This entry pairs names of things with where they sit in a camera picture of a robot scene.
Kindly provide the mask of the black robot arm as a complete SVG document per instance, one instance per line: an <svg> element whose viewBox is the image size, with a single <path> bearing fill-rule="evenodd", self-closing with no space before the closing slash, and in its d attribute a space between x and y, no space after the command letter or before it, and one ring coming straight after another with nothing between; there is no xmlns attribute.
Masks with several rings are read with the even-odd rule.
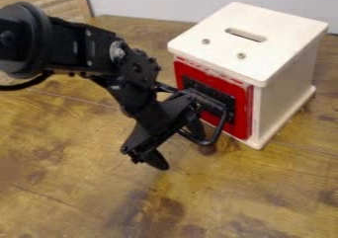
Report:
<svg viewBox="0 0 338 238"><path fill-rule="evenodd" d="M160 83L161 67L112 32L61 18L17 2L0 7L0 71L21 82L0 91L29 88L56 74L80 76L104 88L121 112L136 121L120 151L133 163L165 170L157 147L176 134L204 134L200 105Z"/></svg>

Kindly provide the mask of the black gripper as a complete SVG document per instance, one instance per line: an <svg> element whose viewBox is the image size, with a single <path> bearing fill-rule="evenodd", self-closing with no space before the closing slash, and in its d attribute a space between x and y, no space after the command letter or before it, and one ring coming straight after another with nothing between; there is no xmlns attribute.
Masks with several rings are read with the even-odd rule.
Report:
<svg viewBox="0 0 338 238"><path fill-rule="evenodd" d="M135 164L147 163L161 171L167 170L169 163L157 147L184 126L188 139L205 138L200 119L188 119L192 115L192 99L163 83L157 83L152 89L141 89L131 84L112 86L109 93L125 116L136 121L121 153L131 157Z"/></svg>

